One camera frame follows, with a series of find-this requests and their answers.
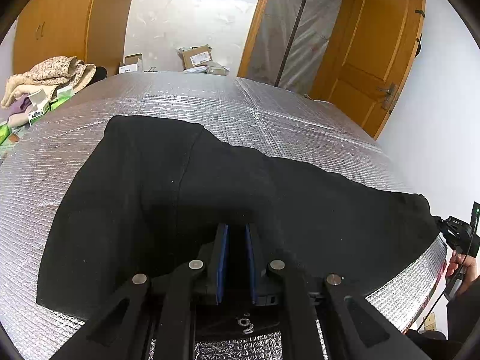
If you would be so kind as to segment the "plastic zipper door curtain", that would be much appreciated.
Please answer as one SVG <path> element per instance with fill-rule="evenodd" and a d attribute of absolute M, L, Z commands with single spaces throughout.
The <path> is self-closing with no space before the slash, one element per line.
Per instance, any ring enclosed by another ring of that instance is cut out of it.
<path fill-rule="evenodd" d="M 245 77 L 306 95 L 343 0 L 267 0 Z"/>

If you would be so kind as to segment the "black garment with white lettering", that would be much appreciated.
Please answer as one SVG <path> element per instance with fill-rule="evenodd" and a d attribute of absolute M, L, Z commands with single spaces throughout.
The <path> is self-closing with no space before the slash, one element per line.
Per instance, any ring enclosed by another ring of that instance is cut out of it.
<path fill-rule="evenodd" d="M 218 140 L 199 124 L 115 116 L 75 175 L 41 259 L 37 303 L 87 320 L 137 273 L 167 275 L 252 225 L 313 277 L 370 294 L 438 236 L 427 200 Z"/>

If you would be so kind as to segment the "wooden door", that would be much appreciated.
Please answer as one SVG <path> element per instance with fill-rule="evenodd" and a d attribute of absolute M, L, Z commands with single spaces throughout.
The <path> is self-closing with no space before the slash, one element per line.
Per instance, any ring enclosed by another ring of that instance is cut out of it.
<path fill-rule="evenodd" d="M 309 96 L 334 104 L 378 139 L 422 35 L 426 0 L 343 0 Z M 399 86 L 388 111 L 377 87 Z"/>

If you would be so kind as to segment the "beige floral cloth pile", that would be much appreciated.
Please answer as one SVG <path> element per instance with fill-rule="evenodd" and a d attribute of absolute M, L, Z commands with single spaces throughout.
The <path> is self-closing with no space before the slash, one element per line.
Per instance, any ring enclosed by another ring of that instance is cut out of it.
<path fill-rule="evenodd" d="M 69 86 L 74 94 L 93 79 L 97 67 L 77 57 L 55 56 L 33 66 L 29 71 L 7 79 L 1 108 L 9 108 L 23 94 L 43 89 L 49 102 L 57 97 L 61 88 Z"/>

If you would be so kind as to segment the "white labelled box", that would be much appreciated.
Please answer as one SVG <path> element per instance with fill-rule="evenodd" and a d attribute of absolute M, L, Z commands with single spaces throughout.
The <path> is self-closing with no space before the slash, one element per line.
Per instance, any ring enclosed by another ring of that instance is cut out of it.
<path fill-rule="evenodd" d="M 43 89 L 39 89 L 28 97 L 32 103 L 32 111 L 28 113 L 28 123 L 32 126 L 49 111 L 50 101 Z"/>

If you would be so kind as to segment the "small white cardboard box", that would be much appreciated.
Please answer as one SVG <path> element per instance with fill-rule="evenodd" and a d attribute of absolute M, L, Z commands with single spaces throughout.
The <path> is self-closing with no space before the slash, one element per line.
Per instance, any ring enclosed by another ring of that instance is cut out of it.
<path fill-rule="evenodd" d="M 143 71 L 143 54 L 137 53 L 124 57 L 123 63 L 119 66 L 119 73 L 142 72 Z"/>

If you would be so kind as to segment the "wooden wardrobe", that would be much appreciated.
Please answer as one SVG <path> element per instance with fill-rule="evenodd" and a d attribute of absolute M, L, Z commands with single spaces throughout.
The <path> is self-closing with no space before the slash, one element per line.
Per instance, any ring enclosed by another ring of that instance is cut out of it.
<path fill-rule="evenodd" d="M 54 56 L 76 56 L 117 74 L 131 1 L 30 0 L 16 25 L 13 72 Z"/>

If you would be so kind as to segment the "green tissue pack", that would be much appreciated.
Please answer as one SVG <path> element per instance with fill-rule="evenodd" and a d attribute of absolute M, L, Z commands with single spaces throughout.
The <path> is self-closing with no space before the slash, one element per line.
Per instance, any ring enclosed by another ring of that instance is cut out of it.
<path fill-rule="evenodd" d="M 63 88 L 60 88 L 57 91 L 56 98 L 52 100 L 52 102 L 49 105 L 49 109 L 51 111 L 54 111 L 58 107 L 64 104 L 64 102 L 68 101 L 72 96 L 74 95 L 73 88 L 71 86 L 65 86 Z"/>

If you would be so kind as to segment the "brown cardboard box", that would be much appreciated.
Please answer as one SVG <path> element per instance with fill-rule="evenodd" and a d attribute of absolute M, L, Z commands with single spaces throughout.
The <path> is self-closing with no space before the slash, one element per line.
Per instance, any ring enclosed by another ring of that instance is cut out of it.
<path fill-rule="evenodd" d="M 212 61 L 211 48 L 209 45 L 181 47 L 178 53 L 185 69 L 203 66 Z"/>

